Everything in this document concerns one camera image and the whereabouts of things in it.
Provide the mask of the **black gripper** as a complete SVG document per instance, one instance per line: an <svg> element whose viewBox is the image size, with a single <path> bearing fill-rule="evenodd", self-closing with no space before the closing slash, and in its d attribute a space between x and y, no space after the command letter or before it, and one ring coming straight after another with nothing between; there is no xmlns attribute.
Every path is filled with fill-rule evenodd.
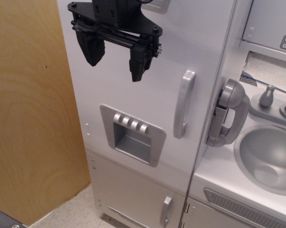
<svg viewBox="0 0 286 228"><path fill-rule="evenodd" d="M149 0L72 1L71 24L86 61L96 66L105 54L104 40L130 48L129 68L132 81L138 82L161 52L162 28L141 11Z"/></svg>

